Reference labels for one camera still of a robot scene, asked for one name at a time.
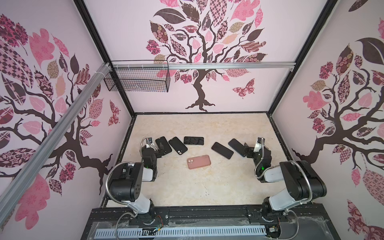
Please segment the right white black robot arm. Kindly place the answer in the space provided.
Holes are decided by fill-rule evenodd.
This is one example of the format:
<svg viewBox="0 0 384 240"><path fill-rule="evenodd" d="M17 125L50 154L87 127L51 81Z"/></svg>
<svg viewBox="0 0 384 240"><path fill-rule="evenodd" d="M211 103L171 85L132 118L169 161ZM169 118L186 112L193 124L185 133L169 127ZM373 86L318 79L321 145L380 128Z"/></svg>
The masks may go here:
<svg viewBox="0 0 384 240"><path fill-rule="evenodd" d="M327 194L324 181L307 161L285 161L272 166L272 152L259 143L254 148L246 145L242 153L254 160L254 174L261 183L285 183L282 191L265 198L262 203L261 215L267 222Z"/></svg>

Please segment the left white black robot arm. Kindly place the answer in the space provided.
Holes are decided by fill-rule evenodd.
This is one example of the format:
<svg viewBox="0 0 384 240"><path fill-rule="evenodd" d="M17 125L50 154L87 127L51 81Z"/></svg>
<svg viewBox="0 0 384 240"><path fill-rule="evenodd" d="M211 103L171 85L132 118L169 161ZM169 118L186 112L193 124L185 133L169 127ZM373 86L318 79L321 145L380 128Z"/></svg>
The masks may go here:
<svg viewBox="0 0 384 240"><path fill-rule="evenodd" d="M105 183L107 196L113 202L131 208L134 213L155 216L153 201L141 194L143 182L157 178L156 148L142 147L142 160L137 163L121 162L109 172Z"/></svg>

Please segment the purple smartphone black screen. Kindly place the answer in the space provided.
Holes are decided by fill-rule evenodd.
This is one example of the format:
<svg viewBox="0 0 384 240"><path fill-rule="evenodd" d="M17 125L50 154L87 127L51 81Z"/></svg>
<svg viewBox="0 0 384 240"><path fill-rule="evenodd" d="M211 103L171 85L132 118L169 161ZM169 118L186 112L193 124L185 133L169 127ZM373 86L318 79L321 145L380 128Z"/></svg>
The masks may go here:
<svg viewBox="0 0 384 240"><path fill-rule="evenodd" d="M232 150L228 149L227 147L221 145L218 142L215 142L211 149L228 160L230 160L234 154Z"/></svg>

